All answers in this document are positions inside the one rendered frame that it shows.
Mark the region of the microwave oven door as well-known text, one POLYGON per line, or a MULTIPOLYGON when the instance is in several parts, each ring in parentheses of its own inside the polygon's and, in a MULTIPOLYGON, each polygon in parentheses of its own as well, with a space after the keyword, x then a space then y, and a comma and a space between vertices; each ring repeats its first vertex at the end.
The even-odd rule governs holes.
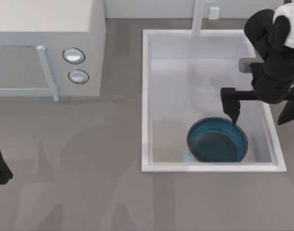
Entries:
POLYGON ((0 45, 0 97, 52 97, 36 46, 0 45))

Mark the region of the pale grey rounded box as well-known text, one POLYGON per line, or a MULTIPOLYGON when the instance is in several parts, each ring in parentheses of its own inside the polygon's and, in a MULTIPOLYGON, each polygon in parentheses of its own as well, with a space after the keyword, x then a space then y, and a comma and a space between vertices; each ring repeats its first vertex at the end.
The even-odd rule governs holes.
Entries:
POLYGON ((240 58, 238 62, 238 69, 240 73, 251 74, 250 64, 254 63, 256 58, 240 58))

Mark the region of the tall white tap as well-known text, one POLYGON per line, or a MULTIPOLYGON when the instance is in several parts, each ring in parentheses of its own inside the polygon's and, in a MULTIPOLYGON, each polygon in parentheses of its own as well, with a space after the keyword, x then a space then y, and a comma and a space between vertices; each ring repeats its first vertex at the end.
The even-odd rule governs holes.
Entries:
POLYGON ((205 9, 205 0, 194 0, 193 20, 192 20, 192 35, 199 36, 203 15, 205 9))

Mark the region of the pale microwave oven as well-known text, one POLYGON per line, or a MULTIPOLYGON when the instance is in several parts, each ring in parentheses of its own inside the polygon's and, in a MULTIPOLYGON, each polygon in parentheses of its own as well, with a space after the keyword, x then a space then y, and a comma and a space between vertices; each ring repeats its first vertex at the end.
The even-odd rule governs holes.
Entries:
POLYGON ((44 46, 59 99, 100 95, 105 36, 103 0, 0 0, 0 45, 44 46), (84 52, 84 62, 63 59, 72 47, 84 52), (88 73, 87 83, 68 79, 77 69, 88 73))

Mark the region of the small round microwave knob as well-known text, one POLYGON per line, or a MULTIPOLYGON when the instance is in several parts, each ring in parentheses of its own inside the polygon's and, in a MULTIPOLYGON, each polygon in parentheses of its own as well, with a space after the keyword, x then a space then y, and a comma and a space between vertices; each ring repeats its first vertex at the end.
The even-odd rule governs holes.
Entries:
POLYGON ((70 71, 67 76, 75 84, 85 84, 89 81, 88 73, 81 69, 70 71))

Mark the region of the white sink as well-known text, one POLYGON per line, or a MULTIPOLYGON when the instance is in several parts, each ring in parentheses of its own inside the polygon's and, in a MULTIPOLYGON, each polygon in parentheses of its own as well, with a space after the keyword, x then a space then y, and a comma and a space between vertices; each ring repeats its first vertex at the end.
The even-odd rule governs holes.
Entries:
POLYGON ((225 117, 222 87, 250 90, 252 76, 239 70, 255 50, 241 29, 144 30, 142 151, 144 172, 285 172, 270 106, 242 101, 237 124, 248 138, 239 163, 202 163, 187 147, 190 127, 206 117, 225 117))

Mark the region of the blue bowl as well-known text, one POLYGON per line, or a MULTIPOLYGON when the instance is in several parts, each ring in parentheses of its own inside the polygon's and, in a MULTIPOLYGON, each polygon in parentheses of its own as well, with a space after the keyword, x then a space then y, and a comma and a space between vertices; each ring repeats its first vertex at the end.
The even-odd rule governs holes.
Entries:
POLYGON ((222 117, 206 117, 192 124, 186 136, 187 160, 200 163, 239 163, 248 151, 245 132, 222 117))

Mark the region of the large round microwave knob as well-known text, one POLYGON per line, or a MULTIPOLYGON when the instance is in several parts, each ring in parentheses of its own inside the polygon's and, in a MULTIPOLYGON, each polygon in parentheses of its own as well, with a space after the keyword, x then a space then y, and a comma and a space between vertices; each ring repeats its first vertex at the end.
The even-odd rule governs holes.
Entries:
POLYGON ((80 64, 84 62, 86 58, 84 52, 81 49, 74 47, 63 50, 62 57, 66 62, 70 64, 80 64))

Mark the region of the small white tap lever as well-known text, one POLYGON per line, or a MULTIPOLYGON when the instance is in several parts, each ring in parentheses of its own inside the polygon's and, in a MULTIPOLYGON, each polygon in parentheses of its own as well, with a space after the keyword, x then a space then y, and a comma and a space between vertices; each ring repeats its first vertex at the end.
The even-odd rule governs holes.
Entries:
POLYGON ((209 8, 209 12, 208 12, 208 19, 209 20, 217 20, 219 19, 219 15, 220 15, 220 8, 217 6, 212 6, 209 8))

